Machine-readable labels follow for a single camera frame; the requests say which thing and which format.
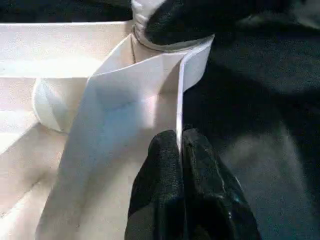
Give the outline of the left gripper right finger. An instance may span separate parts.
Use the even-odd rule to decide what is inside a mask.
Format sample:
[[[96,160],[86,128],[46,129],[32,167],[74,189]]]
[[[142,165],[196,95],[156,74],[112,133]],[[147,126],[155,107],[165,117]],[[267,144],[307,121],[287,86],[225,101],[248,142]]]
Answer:
[[[191,240],[261,239],[240,182],[195,128],[183,131],[182,165]]]

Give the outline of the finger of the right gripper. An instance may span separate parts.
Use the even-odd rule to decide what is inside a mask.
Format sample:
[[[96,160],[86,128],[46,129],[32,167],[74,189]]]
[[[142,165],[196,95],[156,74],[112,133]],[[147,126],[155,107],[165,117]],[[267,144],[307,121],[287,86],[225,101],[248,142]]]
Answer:
[[[249,0],[166,0],[149,17],[144,36],[165,46],[229,32],[251,14]]]

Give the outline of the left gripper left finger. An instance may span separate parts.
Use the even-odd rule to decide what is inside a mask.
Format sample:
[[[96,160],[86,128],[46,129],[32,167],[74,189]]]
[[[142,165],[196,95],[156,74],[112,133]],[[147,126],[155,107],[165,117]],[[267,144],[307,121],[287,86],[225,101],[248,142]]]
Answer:
[[[151,140],[132,185],[126,240],[182,240],[185,199],[176,133],[166,130]]]

